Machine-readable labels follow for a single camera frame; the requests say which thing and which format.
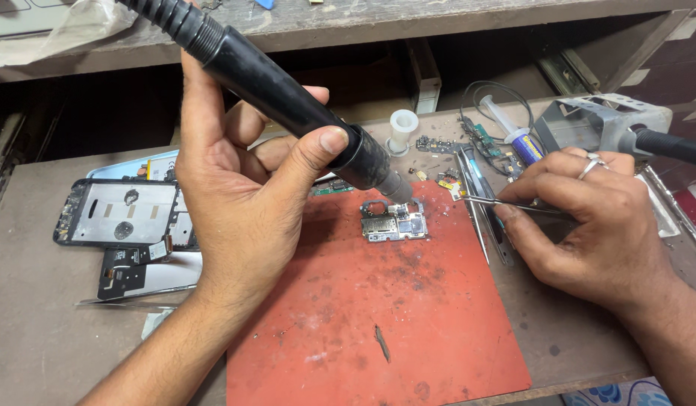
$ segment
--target fingernail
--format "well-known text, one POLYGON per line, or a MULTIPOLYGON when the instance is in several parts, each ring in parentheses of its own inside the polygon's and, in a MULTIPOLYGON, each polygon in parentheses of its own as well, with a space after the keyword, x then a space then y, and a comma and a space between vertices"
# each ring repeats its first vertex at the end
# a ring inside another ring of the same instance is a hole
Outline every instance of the fingernail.
POLYGON ((503 227, 503 222, 508 220, 509 218, 513 217, 513 206, 509 205, 496 205, 495 208, 493 208, 493 211, 496 213, 496 216, 498 217, 499 220, 501 220, 501 226, 503 227))
POLYGON ((331 154, 337 154, 348 146, 348 133, 340 127, 330 127, 320 134, 320 145, 331 154))

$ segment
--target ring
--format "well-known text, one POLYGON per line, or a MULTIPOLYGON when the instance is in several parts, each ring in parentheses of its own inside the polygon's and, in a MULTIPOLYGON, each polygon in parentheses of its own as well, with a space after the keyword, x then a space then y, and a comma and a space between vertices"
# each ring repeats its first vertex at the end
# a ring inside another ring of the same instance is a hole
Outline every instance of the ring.
POLYGON ((578 175, 578 180, 583 180, 584 176, 586 176, 586 173, 588 173, 588 171, 593 169, 593 167, 596 165, 605 166, 606 162, 602 161, 599 157, 591 158, 591 162, 588 162, 586 169, 584 169, 583 172, 581 172, 581 174, 578 175))

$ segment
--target red silicone mat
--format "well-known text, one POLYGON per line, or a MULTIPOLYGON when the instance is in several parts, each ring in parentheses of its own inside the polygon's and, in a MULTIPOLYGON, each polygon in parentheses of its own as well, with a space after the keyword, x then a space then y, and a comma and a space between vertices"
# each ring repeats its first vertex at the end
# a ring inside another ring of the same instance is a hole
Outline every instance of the red silicone mat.
POLYGON ((413 241, 361 235, 375 190, 309 199, 295 257, 228 351, 227 405, 439 405, 531 386, 465 205, 431 180, 414 190, 429 237, 413 241))

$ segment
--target finger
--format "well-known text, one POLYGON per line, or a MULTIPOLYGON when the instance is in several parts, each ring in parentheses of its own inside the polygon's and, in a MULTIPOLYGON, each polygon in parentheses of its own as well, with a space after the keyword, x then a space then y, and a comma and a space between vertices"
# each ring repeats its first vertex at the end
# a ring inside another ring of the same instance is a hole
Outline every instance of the finger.
POLYGON ((539 197, 546 203, 569 212, 581 223, 586 223, 607 210, 605 203, 609 201, 608 191, 610 190, 613 189, 602 188, 583 180, 554 173, 539 173, 536 176, 521 177, 509 183, 498 193, 497 198, 519 201, 539 197))
MULTIPOLYGON (((588 152, 582 148, 577 147, 565 147, 561 148, 561 152, 566 152, 569 154, 577 155, 582 158, 588 156, 588 152)), ((634 157, 629 154, 622 154, 621 152, 608 152, 608 151, 597 151, 596 154, 606 162, 606 165, 614 172, 621 173, 622 175, 634 175, 634 166, 636 162, 634 157)))
MULTIPOLYGON (((590 162, 586 157, 582 158, 575 153, 564 152, 563 150, 554 151, 526 168, 519 176, 519 179, 527 179, 540 173, 553 173, 554 175, 578 179, 590 162)), ((586 173, 583 180, 596 184, 614 184, 621 182, 623 178, 601 165, 594 165, 586 173)))
POLYGON ((200 66, 200 62, 182 52, 184 92, 180 123, 181 150, 202 150, 222 138, 221 117, 225 113, 220 84, 200 66))
POLYGON ((298 138, 292 135, 277 136, 248 151, 262 164, 267 172, 277 171, 280 164, 290 154, 298 138))
MULTIPOLYGON (((303 88, 322 104, 328 102, 330 95, 328 89, 316 86, 304 86, 303 88)), ((227 139, 236 147, 244 149, 258 139, 262 131, 265 130, 265 125, 270 122, 270 118, 241 100, 225 114, 224 122, 227 139)))
POLYGON ((289 199, 295 208, 305 197, 320 172, 348 146, 348 134, 336 126, 325 126, 305 134, 290 151, 261 193, 289 199))
POLYGON ((512 205, 497 205, 494 211, 511 243, 532 270, 541 269, 547 259, 563 255, 523 210, 512 205))

